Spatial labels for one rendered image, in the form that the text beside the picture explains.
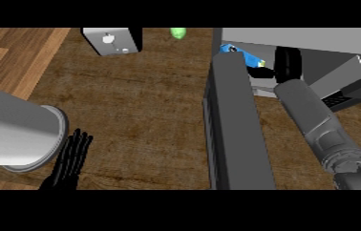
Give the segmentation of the blue milk carton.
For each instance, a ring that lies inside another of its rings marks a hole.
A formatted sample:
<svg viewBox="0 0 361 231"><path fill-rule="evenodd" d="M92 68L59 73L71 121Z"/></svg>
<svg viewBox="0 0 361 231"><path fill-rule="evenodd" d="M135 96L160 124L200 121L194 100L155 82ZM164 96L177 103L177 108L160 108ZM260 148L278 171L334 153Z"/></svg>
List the blue milk carton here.
<svg viewBox="0 0 361 231"><path fill-rule="evenodd" d="M253 54L241 50L232 44L222 44L220 45L220 53L243 53L245 65L251 68L260 68L265 66L265 61L256 57Z"/></svg>

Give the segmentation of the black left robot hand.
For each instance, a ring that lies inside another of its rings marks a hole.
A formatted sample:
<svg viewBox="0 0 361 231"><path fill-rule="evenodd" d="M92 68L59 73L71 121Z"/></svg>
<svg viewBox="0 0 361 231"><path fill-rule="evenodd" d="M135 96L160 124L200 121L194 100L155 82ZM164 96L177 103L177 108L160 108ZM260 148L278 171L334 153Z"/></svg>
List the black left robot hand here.
<svg viewBox="0 0 361 231"><path fill-rule="evenodd" d="M92 141L93 137L75 129L58 155L52 173L40 186L41 191L72 191L77 188L78 175Z"/></svg>

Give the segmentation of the green vegetable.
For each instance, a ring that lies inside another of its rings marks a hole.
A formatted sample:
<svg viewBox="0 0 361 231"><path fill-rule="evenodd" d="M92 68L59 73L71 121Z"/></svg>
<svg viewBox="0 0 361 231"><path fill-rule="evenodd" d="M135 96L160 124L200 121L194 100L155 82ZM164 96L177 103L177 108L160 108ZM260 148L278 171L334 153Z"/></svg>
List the green vegetable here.
<svg viewBox="0 0 361 231"><path fill-rule="evenodd" d="M182 39L186 35L186 29L185 28L170 28L170 35L176 39Z"/></svg>

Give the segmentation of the dark grey microwave door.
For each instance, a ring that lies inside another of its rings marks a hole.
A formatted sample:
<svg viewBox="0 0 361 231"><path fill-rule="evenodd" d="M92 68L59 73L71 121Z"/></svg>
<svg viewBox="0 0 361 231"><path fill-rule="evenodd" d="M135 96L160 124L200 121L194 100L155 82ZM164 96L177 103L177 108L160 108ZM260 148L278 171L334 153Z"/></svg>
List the dark grey microwave door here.
<svg viewBox="0 0 361 231"><path fill-rule="evenodd" d="M211 190L275 190L243 53L213 56L203 96Z"/></svg>

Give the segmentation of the white and grey box appliance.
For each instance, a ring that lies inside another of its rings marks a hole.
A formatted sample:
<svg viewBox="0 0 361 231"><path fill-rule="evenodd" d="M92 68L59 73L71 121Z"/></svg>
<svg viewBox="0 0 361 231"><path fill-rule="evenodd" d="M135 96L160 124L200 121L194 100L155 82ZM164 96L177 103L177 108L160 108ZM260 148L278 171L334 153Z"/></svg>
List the white and grey box appliance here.
<svg viewBox="0 0 361 231"><path fill-rule="evenodd" d="M142 28L83 28L81 34L100 56L142 51Z"/></svg>

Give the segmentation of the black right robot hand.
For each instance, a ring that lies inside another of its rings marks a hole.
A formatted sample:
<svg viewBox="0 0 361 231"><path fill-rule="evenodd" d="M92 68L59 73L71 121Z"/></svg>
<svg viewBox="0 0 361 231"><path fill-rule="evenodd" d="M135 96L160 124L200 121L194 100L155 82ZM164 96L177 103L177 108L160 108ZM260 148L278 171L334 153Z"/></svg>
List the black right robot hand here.
<svg viewBox="0 0 361 231"><path fill-rule="evenodd" d="M302 77L302 54L297 48L281 47L275 49L274 69L266 67L247 67L251 78L274 78L281 84Z"/></svg>

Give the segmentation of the grey microwave body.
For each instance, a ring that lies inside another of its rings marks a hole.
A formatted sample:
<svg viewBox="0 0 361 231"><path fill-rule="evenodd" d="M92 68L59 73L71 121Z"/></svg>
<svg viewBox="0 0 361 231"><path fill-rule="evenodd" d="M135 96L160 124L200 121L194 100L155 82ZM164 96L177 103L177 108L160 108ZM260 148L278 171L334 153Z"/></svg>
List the grey microwave body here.
<svg viewBox="0 0 361 231"><path fill-rule="evenodd" d="M302 54L302 79L330 109L361 104L361 28L216 28L211 54L232 45L272 68L275 48Z"/></svg>

